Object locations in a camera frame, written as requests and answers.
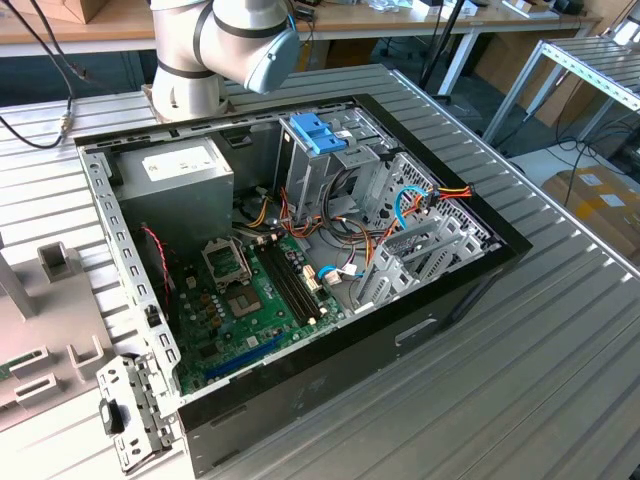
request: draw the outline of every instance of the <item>black cable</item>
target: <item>black cable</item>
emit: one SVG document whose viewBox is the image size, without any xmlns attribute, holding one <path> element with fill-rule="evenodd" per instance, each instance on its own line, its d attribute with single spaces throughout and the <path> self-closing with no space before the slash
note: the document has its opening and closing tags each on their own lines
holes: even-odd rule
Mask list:
<svg viewBox="0 0 640 480">
<path fill-rule="evenodd" d="M 425 68 L 425 66 L 427 64 L 427 60 L 431 56 L 431 50 L 433 49 L 433 44 L 435 42 L 436 36 L 438 35 L 438 27 L 440 26 L 440 19 L 442 18 L 442 8 L 443 7 L 444 7 L 444 5 L 441 5 L 440 8 L 438 9 L 438 17 L 436 18 L 436 26 L 433 29 L 433 34 L 431 35 L 431 39 L 429 40 L 429 46 L 427 47 L 427 51 L 425 53 L 424 60 L 422 61 L 422 68 L 420 69 L 421 72 L 424 71 L 424 68 Z"/>
<path fill-rule="evenodd" d="M 584 147 L 582 147 L 582 150 L 580 151 L 580 154 L 578 155 L 578 158 L 576 158 L 576 163 L 573 165 L 573 169 L 571 170 L 571 177 L 569 178 L 569 188 L 567 188 L 567 196 L 564 199 L 564 206 L 566 207 L 567 204 L 569 203 L 569 197 L 571 196 L 571 189 L 573 188 L 573 181 L 576 178 L 576 171 L 578 170 L 578 164 L 580 163 L 580 159 L 582 158 L 582 155 L 584 154 L 584 151 L 587 149 L 587 144 L 585 144 Z"/>
<path fill-rule="evenodd" d="M 562 158 L 562 157 L 560 157 L 560 156 L 556 155 L 556 154 L 555 154 L 555 153 L 553 153 L 551 150 L 549 150 L 549 148 L 545 148 L 545 150 L 546 150 L 549 154 L 551 154 L 551 156 L 555 157 L 555 158 L 556 158 L 556 160 L 559 160 L 559 161 L 561 161 L 562 163 L 564 163 L 565 165 L 568 165 L 568 166 L 570 166 L 571 168 L 573 168 L 573 163 L 567 162 L 564 158 Z M 590 157 L 590 158 L 593 158 L 593 160 L 595 160 L 596 162 L 598 162 L 598 164 L 600 164 L 600 166 L 601 166 L 601 167 L 606 168 L 607 170 L 609 170 L 609 171 L 610 171 L 610 172 L 612 172 L 612 173 L 617 173 L 618 175 L 624 175 L 624 176 L 628 176 L 628 175 L 629 175 L 628 173 L 625 173 L 625 172 L 623 172 L 622 170 L 614 170 L 613 168 L 608 167 L 607 165 L 605 165 L 604 163 L 602 163 L 600 160 L 598 160 L 598 158 L 597 158 L 596 156 L 593 156 L 593 157 Z"/>
<path fill-rule="evenodd" d="M 591 142 L 589 142 L 589 143 L 586 143 L 586 142 L 584 143 L 584 146 L 582 147 L 582 150 L 580 151 L 580 154 L 578 155 L 578 158 L 576 158 L 576 163 L 573 165 L 573 168 L 572 168 L 572 170 L 571 170 L 571 177 L 569 178 L 569 187 L 567 188 L 567 196 L 565 197 L 565 199 L 564 199 L 564 204 L 563 204 L 565 207 L 566 207 L 566 206 L 567 206 L 567 204 L 569 203 L 569 197 L 571 196 L 571 190 L 572 190 L 572 188 L 573 188 L 573 181 L 574 181 L 575 176 L 576 176 L 576 171 L 578 170 L 578 164 L 580 163 L 580 159 L 581 159 L 581 158 L 582 158 L 582 156 L 584 155 L 584 152 L 585 152 L 588 148 L 590 148 L 592 145 L 595 145 L 596 143 L 601 142 L 602 140 L 604 140 L 604 139 L 606 139 L 606 138 L 609 138 L 609 137 L 611 137 L 612 135 L 615 135 L 615 134 L 617 134 L 617 133 L 620 133 L 620 132 L 612 132 L 612 133 L 609 133 L 609 134 L 607 134 L 607 135 L 604 135 L 603 137 L 600 137 L 600 138 L 598 138 L 598 139 L 596 139 L 596 140 L 592 140 L 592 141 L 591 141 Z"/>
<path fill-rule="evenodd" d="M 311 22 L 307 22 L 307 25 L 309 26 L 309 30 L 311 30 L 311 32 L 309 33 L 309 38 L 307 38 L 307 41 L 304 42 L 305 45 L 309 44 L 311 45 L 310 49 L 309 49 L 309 58 L 307 58 L 307 65 L 304 67 L 304 71 L 308 71 L 309 67 L 311 66 L 311 59 L 313 58 L 313 44 L 314 42 L 314 38 L 313 38 L 313 32 L 316 29 L 316 16 L 315 14 L 313 15 L 313 20 Z"/>
<path fill-rule="evenodd" d="M 420 76 L 420 82 L 418 83 L 418 85 L 423 90 L 427 87 L 427 83 L 429 82 L 429 79 L 431 78 L 434 70 L 436 69 L 438 58 L 440 58 L 440 55 L 442 54 L 445 47 L 447 46 L 447 42 L 449 41 L 449 37 L 451 36 L 451 31 L 453 30 L 453 26 L 456 23 L 456 20 L 458 19 L 458 15 L 460 15 L 460 11 L 462 10 L 462 6 L 464 5 L 464 2 L 465 0 L 456 0 L 456 4 L 453 7 L 453 11 L 449 16 L 449 19 L 447 20 L 447 24 L 444 27 L 444 31 L 442 32 L 442 36 L 438 41 L 438 46 L 436 47 L 436 53 L 431 59 L 429 66 L 426 68 L 426 70 L 422 72 L 422 75 Z"/>
<path fill-rule="evenodd" d="M 47 17 L 44 16 L 44 13 L 42 13 L 42 10 L 40 9 L 40 6 L 38 5 L 38 3 L 36 2 L 36 0 L 29 0 L 29 2 L 31 3 L 31 6 L 34 8 L 34 10 L 36 11 L 36 14 L 38 14 L 38 17 L 40 17 L 40 21 L 42 22 L 42 25 L 44 25 L 44 29 L 47 31 L 47 35 L 49 36 L 49 39 L 51 40 L 51 43 L 53 44 L 53 47 L 55 48 L 56 52 L 58 52 L 58 55 L 60 57 L 60 59 L 64 62 L 64 64 L 67 66 L 67 68 L 69 70 L 71 70 L 80 80 L 82 80 L 83 82 L 86 83 L 91 83 L 111 94 L 115 93 L 113 90 L 111 90 L 109 87 L 103 85 L 101 82 L 94 80 L 92 78 L 89 78 L 87 76 L 87 69 L 82 67 L 82 71 L 80 71 L 80 67 L 77 65 L 72 64 L 71 62 L 69 62 L 69 60 L 67 59 L 67 56 L 65 55 L 65 53 L 62 51 L 62 49 L 60 48 L 60 45 L 58 44 L 58 40 L 56 39 L 55 35 L 53 34 L 53 31 L 51 30 L 51 25 L 49 25 L 49 20 L 47 20 Z"/>
<path fill-rule="evenodd" d="M 50 148 L 55 148 L 60 144 L 60 142 L 66 135 L 68 129 L 70 128 L 71 102 L 73 99 L 76 98 L 76 92 L 73 88 L 73 85 L 71 84 L 71 80 L 69 80 L 69 77 L 67 76 L 67 73 L 64 71 L 62 66 L 58 63 L 58 61 L 55 58 L 55 55 L 53 54 L 49 46 L 46 43 L 44 43 L 42 38 L 40 38 L 40 36 L 35 32 L 33 28 L 31 28 L 31 25 L 27 23 L 27 21 L 24 19 L 22 14 L 18 10 L 16 10 L 16 8 L 11 4 L 9 0 L 0 0 L 0 1 L 2 1 L 7 6 L 7 8 L 11 11 L 11 13 L 13 13 L 15 17 L 18 19 L 18 21 L 22 24 L 22 26 L 27 29 L 27 31 L 31 34 L 31 36 L 33 36 L 33 38 L 44 49 L 49 59 L 51 60 L 53 65 L 56 67 L 56 70 L 60 72 L 60 75 L 62 76 L 65 84 L 67 85 L 67 90 L 69 91 L 69 96 L 67 97 L 67 110 L 60 119 L 61 121 L 60 132 L 58 133 L 58 136 L 53 141 L 53 143 L 46 144 L 46 145 L 40 145 L 38 143 L 34 143 L 30 140 L 27 140 L 20 133 L 18 133 L 11 125 L 9 125 L 9 123 L 4 118 L 0 117 L 0 123 L 2 123 L 2 125 L 4 125 L 5 128 L 9 130 L 9 132 L 11 132 L 11 134 L 15 136 L 18 140 L 25 143 L 26 145 L 29 145 L 30 147 L 39 148 L 41 150 L 48 150 Z"/>
</svg>

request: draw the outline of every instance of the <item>aluminum table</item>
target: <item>aluminum table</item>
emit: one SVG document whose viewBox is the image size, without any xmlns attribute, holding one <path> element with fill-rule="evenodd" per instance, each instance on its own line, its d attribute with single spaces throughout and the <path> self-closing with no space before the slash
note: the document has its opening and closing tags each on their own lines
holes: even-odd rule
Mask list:
<svg viewBox="0 0 640 480">
<path fill-rule="evenodd" d="M 632 111 L 640 109 L 640 52 L 601 37 L 541 40 L 487 127 L 482 137 L 485 142 L 493 141 L 543 57 L 557 65 L 531 102 L 529 112 L 544 101 L 564 69 L 609 96 L 578 140 L 584 140 L 616 101 Z"/>
<path fill-rule="evenodd" d="M 637 270 L 397 72 L 370 65 L 297 74 L 268 96 L 229 89 L 241 111 L 372 94 L 534 247 L 461 323 L 206 478 L 628 478 L 640 460 Z M 44 142 L 62 109 L 0 113 Z M 142 94 L 98 97 L 77 102 L 73 133 L 154 122 Z M 0 171 L 7 260 L 31 258 L 53 239 L 78 248 L 116 351 L 136 351 L 71 141 L 34 152 L 0 130 Z M 2 472 L 122 478 L 99 398 L 91 391 L 0 434 Z M 137 478 L 192 478 L 180 442 Z"/>
</svg>

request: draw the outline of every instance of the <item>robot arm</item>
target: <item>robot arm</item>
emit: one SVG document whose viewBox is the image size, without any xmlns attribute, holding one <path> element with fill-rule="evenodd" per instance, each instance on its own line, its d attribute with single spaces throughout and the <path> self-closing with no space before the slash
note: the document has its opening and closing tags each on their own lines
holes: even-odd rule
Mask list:
<svg viewBox="0 0 640 480">
<path fill-rule="evenodd" d="M 283 0 L 153 0 L 158 70 L 152 97 L 167 120 L 224 113 L 222 76 L 257 93 L 295 67 L 300 42 Z"/>
</svg>

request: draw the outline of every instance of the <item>yellow cable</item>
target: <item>yellow cable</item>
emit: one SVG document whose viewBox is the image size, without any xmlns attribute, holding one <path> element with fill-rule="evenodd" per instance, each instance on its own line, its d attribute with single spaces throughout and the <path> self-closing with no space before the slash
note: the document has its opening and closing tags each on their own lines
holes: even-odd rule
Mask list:
<svg viewBox="0 0 640 480">
<path fill-rule="evenodd" d="M 254 228 L 260 225 L 262 222 L 264 222 L 264 219 L 267 216 L 268 202 L 269 202 L 269 199 L 265 197 L 264 202 L 262 203 L 262 209 L 260 210 L 260 215 L 258 215 L 258 218 L 254 222 L 248 223 L 247 227 Z"/>
</svg>

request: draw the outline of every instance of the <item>power supply cable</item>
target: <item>power supply cable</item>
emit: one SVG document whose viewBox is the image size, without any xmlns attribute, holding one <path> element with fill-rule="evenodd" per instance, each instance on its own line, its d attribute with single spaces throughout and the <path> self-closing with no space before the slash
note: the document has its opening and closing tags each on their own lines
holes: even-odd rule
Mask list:
<svg viewBox="0 0 640 480">
<path fill-rule="evenodd" d="M 27 23 L 24 17 L 20 14 L 18 10 L 16 10 L 16 8 L 13 6 L 13 4 L 9 0 L 0 0 L 0 1 L 2 1 L 7 6 L 7 8 L 11 11 L 11 13 L 13 13 L 18 19 L 18 21 L 22 24 L 22 26 L 40 44 L 40 46 L 46 52 L 47 56 L 49 57 L 53 65 L 56 67 L 56 70 L 60 72 L 60 75 L 62 76 L 65 84 L 67 85 L 67 90 L 69 91 L 69 96 L 67 97 L 66 111 L 60 117 L 60 129 L 58 132 L 58 136 L 52 143 L 41 145 L 26 139 L 19 132 L 17 132 L 11 125 L 9 125 L 9 123 L 1 116 L 0 116 L 0 123 L 2 123 L 2 125 L 4 125 L 5 128 L 9 130 L 9 132 L 11 132 L 11 134 L 14 137 L 16 137 L 18 140 L 25 143 L 26 145 L 29 145 L 30 147 L 38 148 L 41 150 L 48 150 L 51 148 L 55 148 L 60 144 L 60 142 L 67 135 L 69 130 L 71 130 L 71 124 L 72 124 L 71 102 L 76 98 L 75 90 L 73 88 L 73 85 L 71 84 L 71 80 L 67 76 L 67 73 L 64 71 L 64 68 L 62 68 L 62 66 L 58 63 L 58 61 L 55 58 L 55 55 L 53 54 L 49 46 L 46 43 L 44 43 L 42 38 L 40 38 L 40 36 L 35 32 L 33 28 L 31 28 L 31 25 Z"/>
</svg>

